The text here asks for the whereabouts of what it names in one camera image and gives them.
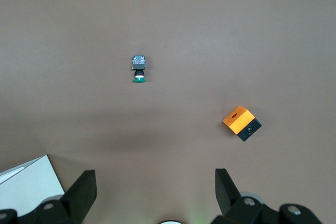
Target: metal bolt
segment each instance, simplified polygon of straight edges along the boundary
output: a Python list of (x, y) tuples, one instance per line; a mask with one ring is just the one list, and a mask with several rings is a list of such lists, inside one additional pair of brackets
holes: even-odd
[(53, 203), (48, 203), (43, 207), (43, 210), (48, 210), (48, 209), (53, 208), (53, 207), (54, 207)]
[(288, 209), (288, 211), (290, 211), (294, 215), (300, 215), (301, 214), (300, 209), (297, 208), (296, 206), (289, 206), (287, 209)]
[(247, 129), (246, 129), (246, 132), (247, 132), (248, 134), (251, 134), (251, 133), (253, 132), (253, 128), (252, 128), (252, 127), (247, 128)]
[(7, 213), (5, 213), (5, 212), (3, 212), (3, 213), (1, 213), (0, 214), (0, 220), (3, 220), (3, 219), (5, 219), (6, 217), (7, 217)]
[(251, 198), (245, 198), (244, 203), (248, 206), (254, 206), (255, 205), (254, 200), (252, 200)]

